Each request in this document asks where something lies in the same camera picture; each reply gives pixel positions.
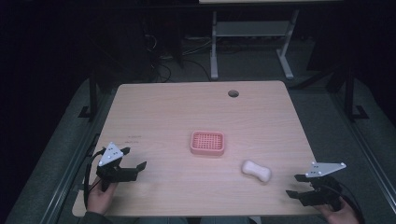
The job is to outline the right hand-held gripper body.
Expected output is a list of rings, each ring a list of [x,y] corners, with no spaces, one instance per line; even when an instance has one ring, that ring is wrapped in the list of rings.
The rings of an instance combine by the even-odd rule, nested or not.
[[[339,197],[341,196],[342,188],[331,174],[346,167],[343,162],[326,163],[312,161],[309,170],[304,175],[304,182],[308,182],[313,190],[301,194],[300,202],[302,205],[327,204],[334,211],[339,211],[341,209]]]

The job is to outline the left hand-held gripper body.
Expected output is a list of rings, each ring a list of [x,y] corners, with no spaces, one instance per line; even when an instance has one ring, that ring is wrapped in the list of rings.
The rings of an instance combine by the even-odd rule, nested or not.
[[[121,168],[120,163],[125,156],[121,148],[110,142],[97,165],[96,174],[102,180],[102,191],[106,191],[111,183],[136,181],[138,171],[135,168]]]

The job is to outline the person's left hand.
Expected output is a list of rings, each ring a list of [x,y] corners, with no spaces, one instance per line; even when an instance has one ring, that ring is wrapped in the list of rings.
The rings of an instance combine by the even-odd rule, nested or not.
[[[106,191],[102,191],[102,180],[96,178],[91,185],[88,197],[87,211],[104,215],[109,209],[118,184],[111,183]]]

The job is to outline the person's right hand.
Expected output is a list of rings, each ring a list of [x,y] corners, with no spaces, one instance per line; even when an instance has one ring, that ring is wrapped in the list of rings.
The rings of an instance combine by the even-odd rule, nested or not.
[[[342,198],[339,198],[341,202],[341,209],[339,211],[333,211],[329,205],[317,205],[316,209],[325,217],[329,224],[359,224],[357,215],[351,206]]]

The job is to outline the white soap bar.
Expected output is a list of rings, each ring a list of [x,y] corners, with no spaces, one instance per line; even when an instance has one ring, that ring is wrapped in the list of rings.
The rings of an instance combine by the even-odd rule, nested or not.
[[[252,175],[263,183],[267,183],[272,176],[272,172],[269,168],[260,166],[254,161],[244,161],[241,170],[243,174]]]

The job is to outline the black metal stand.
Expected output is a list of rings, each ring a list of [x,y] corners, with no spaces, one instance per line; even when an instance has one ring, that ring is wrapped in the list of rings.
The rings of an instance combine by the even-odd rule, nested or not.
[[[81,108],[78,116],[80,118],[88,119],[93,121],[97,113],[97,87],[96,87],[95,73],[91,72],[89,76],[89,105],[85,105]]]
[[[364,108],[354,105],[354,72],[351,67],[348,67],[346,72],[344,111],[351,122],[356,119],[368,119]]]

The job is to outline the pink soap dish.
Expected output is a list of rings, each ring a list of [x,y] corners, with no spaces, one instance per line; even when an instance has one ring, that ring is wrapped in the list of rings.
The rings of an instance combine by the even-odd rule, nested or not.
[[[225,139],[220,132],[195,131],[191,134],[191,153],[204,156],[224,154]]]

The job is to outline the white metal stand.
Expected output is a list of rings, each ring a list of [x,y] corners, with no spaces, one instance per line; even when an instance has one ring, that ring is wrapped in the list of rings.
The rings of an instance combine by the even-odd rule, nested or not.
[[[217,41],[220,37],[262,37],[281,36],[283,46],[276,50],[277,58],[283,69],[286,79],[294,79],[287,60],[287,50],[299,16],[299,9],[292,12],[288,21],[218,21],[217,12],[212,14],[211,51],[210,51],[210,78],[219,78]]]

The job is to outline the metal frame rail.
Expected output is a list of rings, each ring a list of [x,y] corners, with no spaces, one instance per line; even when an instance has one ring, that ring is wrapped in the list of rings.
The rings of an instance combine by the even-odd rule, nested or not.
[[[386,175],[381,163],[375,157],[372,148],[369,146],[367,140],[364,138],[361,130],[358,128],[356,120],[351,119],[344,111],[344,103],[333,93],[330,94],[332,103],[340,114],[342,120],[348,127],[353,138],[357,142],[362,154],[369,164],[369,168],[372,171],[378,186],[381,188],[389,206],[396,214],[396,188],[393,186],[389,177]]]
[[[66,109],[42,157],[49,174],[42,183],[51,184],[52,190],[39,224],[57,224],[64,211],[72,217],[71,209],[84,178],[87,155],[95,148],[114,96],[114,92],[99,93],[98,112],[93,119],[78,116],[90,102],[84,94],[77,94]]]

